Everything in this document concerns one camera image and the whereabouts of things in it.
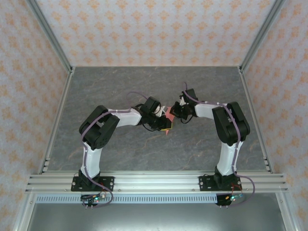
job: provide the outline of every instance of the gray marble floor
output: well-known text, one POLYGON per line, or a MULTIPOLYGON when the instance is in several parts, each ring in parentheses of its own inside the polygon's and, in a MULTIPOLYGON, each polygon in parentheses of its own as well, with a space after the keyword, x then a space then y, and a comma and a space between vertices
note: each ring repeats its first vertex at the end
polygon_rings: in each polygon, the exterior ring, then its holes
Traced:
MULTIPOLYGON (((181 82, 194 88, 200 100, 237 101, 251 127, 238 157, 240 170, 265 170, 263 155, 236 67, 78 67, 72 77, 48 170, 78 170, 82 146, 78 128, 97 105, 128 108, 126 94, 142 91, 172 106, 182 91, 181 82)), ((143 102, 130 95, 134 104, 143 102)), ((104 147, 101 170, 214 170, 220 140, 214 121, 175 119, 173 129, 149 132, 142 126, 117 128, 104 147)))

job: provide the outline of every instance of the ventilation grille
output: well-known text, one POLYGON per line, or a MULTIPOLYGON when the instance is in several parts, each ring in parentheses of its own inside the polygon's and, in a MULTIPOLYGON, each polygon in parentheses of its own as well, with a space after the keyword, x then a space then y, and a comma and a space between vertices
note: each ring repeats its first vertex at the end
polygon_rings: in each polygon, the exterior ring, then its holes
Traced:
MULTIPOLYGON (((101 203, 110 200, 108 195, 101 203)), ((77 194, 39 194, 38 204, 79 204, 77 194)), ((116 194, 113 204, 191 204, 217 203, 216 194, 116 194)))

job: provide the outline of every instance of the patterned wallpaper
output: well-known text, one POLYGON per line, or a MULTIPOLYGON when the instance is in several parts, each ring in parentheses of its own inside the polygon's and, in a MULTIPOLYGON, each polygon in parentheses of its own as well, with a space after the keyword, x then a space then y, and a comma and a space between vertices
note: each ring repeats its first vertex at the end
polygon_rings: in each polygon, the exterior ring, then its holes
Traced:
POLYGON ((25 0, 0 1, 0 230, 47 147, 67 73, 25 0))
POLYGON ((288 0, 245 73, 277 172, 308 227, 308 1, 288 0))
POLYGON ((274 0, 38 0, 71 65, 236 66, 274 0))

